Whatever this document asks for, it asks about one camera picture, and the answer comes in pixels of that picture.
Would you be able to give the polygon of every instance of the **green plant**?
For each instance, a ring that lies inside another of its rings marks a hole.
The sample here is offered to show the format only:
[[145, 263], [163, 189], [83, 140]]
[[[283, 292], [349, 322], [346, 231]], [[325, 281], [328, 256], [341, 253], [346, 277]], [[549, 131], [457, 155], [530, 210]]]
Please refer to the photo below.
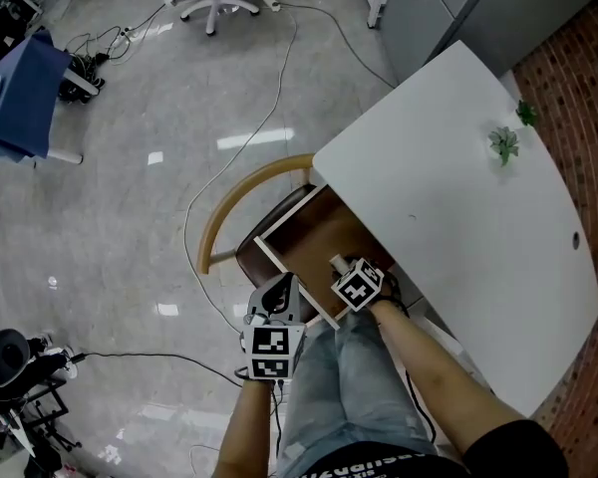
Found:
[[518, 138], [509, 127], [497, 127], [488, 137], [491, 140], [490, 147], [500, 155], [502, 166], [507, 164], [510, 154], [518, 157]]
[[518, 101], [516, 114], [520, 117], [520, 121], [523, 125], [534, 126], [536, 124], [536, 118], [538, 117], [538, 114], [536, 113], [536, 108], [530, 103], [523, 100]]

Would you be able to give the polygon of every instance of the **gray cabinet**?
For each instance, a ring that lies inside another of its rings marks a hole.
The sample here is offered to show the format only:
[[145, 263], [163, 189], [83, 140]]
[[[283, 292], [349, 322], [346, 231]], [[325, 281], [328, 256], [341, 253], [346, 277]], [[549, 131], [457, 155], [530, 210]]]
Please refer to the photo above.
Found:
[[500, 76], [589, 1], [389, 0], [381, 35], [400, 82], [455, 41]]

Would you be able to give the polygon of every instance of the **curved wooden backrest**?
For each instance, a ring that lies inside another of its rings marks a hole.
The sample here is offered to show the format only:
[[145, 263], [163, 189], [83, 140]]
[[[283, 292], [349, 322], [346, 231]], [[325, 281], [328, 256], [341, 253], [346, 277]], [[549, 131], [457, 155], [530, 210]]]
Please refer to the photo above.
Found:
[[217, 232], [219, 232], [223, 220], [226, 219], [228, 213], [239, 200], [259, 184], [280, 175], [281, 173], [312, 168], [313, 157], [314, 154], [300, 154], [277, 159], [276, 161], [268, 163], [258, 170], [253, 171], [228, 191], [219, 204], [217, 204], [215, 210], [212, 211], [212, 214], [203, 229], [203, 234], [199, 241], [199, 249], [197, 250], [197, 272], [202, 275], [208, 274], [208, 269], [210, 267], [210, 252], [212, 251], [212, 245], [217, 237]]

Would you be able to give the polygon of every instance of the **blue tablecloth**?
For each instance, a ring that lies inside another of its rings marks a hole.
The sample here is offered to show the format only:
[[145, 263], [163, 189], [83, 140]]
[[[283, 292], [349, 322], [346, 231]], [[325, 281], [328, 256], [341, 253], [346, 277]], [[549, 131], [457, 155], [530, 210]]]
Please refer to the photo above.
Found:
[[48, 31], [25, 39], [0, 61], [0, 155], [47, 157], [56, 96], [70, 63]]

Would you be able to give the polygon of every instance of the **black sleeve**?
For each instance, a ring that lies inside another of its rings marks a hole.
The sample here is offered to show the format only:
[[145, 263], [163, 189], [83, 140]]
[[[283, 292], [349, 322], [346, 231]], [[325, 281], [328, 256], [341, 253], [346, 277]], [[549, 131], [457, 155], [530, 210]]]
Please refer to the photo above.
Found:
[[536, 422], [512, 421], [478, 439], [463, 456], [473, 476], [569, 475], [567, 462], [551, 436]]

